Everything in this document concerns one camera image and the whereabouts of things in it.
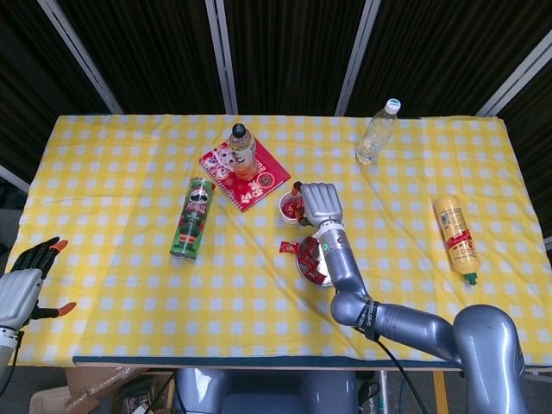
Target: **cardboard box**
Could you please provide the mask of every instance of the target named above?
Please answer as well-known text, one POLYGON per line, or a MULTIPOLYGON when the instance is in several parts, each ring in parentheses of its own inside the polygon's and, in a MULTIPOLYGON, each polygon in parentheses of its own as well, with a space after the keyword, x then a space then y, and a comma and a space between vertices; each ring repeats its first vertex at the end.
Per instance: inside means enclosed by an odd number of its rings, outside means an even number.
POLYGON ((70 414, 86 414, 100 400, 137 377, 146 367, 76 367, 66 368, 71 399, 66 402, 70 414))
POLYGON ((70 397, 67 386, 38 391, 31 398, 28 414, 65 414, 65 402, 70 397))

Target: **white bottle cap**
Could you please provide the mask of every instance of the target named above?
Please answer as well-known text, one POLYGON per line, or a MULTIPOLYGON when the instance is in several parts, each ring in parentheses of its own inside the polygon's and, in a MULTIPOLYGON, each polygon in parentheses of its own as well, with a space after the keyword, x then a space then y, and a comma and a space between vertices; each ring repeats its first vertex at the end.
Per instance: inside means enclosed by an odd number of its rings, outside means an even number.
POLYGON ((400 110, 400 101, 398 99, 389 99, 386 103, 386 112, 389 115, 395 115, 400 110))

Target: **black backdrop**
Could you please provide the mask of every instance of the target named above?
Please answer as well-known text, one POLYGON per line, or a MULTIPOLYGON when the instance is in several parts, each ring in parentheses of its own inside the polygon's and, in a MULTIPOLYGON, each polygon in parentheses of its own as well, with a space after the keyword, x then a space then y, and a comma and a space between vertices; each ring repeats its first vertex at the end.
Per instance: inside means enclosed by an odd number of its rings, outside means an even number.
POLYGON ((474 115, 552 29, 552 3, 384 0, 347 116, 474 115))
POLYGON ((222 114, 205 2, 58 0, 129 114, 222 114))
POLYGON ((33 179, 60 114, 107 112, 36 1, 0 2, 0 164, 33 179))
POLYGON ((552 236, 552 61, 499 113, 545 237, 552 236))
POLYGON ((333 116, 363 7, 226 0, 240 113, 333 116))

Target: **bottle label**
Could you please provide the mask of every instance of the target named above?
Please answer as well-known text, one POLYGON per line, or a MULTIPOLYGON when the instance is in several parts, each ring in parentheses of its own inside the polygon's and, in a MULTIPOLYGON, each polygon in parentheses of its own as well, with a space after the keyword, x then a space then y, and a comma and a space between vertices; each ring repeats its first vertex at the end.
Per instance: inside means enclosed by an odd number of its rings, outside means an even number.
POLYGON ((251 137, 251 143, 248 147, 243 149, 232 148, 232 156, 234 157, 238 169, 250 167, 256 162, 255 146, 255 139, 251 137))
POLYGON ((461 209, 456 207, 445 210, 439 215, 439 220, 452 261, 476 258, 474 241, 467 229, 461 209))

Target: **orange fingertip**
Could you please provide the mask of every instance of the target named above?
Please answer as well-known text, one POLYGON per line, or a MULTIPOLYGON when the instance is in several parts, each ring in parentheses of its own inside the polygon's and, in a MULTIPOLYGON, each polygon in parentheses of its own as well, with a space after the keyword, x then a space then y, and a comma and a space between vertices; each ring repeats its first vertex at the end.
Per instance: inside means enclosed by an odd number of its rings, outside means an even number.
POLYGON ((60 240, 58 241, 57 243, 55 243, 54 245, 50 246, 50 248, 54 249, 54 250, 57 250, 58 253, 63 250, 64 248, 66 248, 67 244, 69 244, 69 241, 67 240, 60 240))
POLYGON ((64 315, 68 314, 70 311, 75 309, 75 306, 77 306, 77 302, 69 302, 68 304, 61 306, 58 309, 58 312, 60 313, 58 317, 63 317, 64 315))

